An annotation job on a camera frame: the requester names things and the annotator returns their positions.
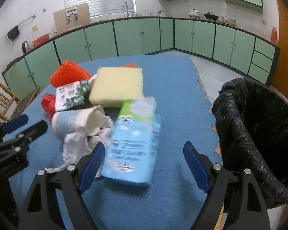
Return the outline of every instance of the tile floor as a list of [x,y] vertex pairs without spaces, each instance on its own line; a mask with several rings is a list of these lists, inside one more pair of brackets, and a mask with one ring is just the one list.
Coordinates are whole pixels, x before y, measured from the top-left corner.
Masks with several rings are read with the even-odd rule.
[[[213,104],[215,99],[219,96],[219,91],[222,88],[222,85],[226,83],[227,81],[230,81],[235,78],[242,78],[243,76],[226,68],[219,64],[216,64],[212,61],[202,59],[197,56],[193,56],[187,53],[182,53],[179,51],[168,51],[164,53],[159,54],[171,54],[171,55],[183,55],[188,56],[194,65],[197,67],[198,73],[202,79],[202,82],[204,84],[204,87],[206,89],[206,93],[208,95],[208,99]],[[281,93],[279,93],[275,88],[271,87],[272,90],[277,92],[281,97],[283,97],[286,102],[288,102],[288,99],[286,99]],[[276,230],[277,225],[280,221],[280,218],[282,216],[282,213],[284,211],[285,205],[280,206],[278,208],[269,209],[269,219],[270,219],[270,225],[271,230]],[[224,224],[227,214],[223,215],[223,221]]]

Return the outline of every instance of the white pot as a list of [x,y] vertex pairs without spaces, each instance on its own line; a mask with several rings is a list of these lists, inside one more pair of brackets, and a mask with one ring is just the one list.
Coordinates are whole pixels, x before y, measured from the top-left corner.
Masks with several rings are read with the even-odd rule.
[[200,13],[193,9],[193,10],[189,10],[189,16],[192,16],[192,17],[200,17]]

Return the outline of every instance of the silver screw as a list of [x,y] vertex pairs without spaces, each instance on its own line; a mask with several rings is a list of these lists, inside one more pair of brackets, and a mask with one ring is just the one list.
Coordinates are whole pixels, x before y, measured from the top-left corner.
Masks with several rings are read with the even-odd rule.
[[38,174],[38,175],[43,175],[43,174],[45,174],[45,170],[39,170],[39,171],[37,172],[37,174]]
[[19,152],[19,151],[21,151],[21,148],[20,147],[15,147],[14,151]]
[[214,169],[215,170],[220,170],[222,168],[222,166],[218,163],[214,164]]
[[246,173],[247,175],[250,175],[252,173],[252,171],[250,169],[245,169],[244,173]]
[[76,165],[74,165],[74,164],[67,166],[67,170],[69,170],[69,171],[73,171],[75,168],[76,168]]

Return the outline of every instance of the red plastic bowl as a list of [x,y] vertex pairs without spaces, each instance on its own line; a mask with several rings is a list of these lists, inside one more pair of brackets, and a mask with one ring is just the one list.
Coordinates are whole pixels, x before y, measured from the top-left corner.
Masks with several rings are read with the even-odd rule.
[[49,35],[50,34],[45,34],[43,36],[41,36],[40,38],[37,38],[36,40],[34,40],[32,43],[34,44],[34,46],[38,46],[42,43],[44,43],[45,41],[49,40]]

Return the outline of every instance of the black towel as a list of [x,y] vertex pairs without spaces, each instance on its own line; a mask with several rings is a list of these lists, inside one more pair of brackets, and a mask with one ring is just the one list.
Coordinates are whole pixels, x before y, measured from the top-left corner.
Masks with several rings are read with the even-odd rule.
[[15,38],[19,35],[19,30],[18,26],[13,27],[9,32],[8,32],[8,38],[13,41]]

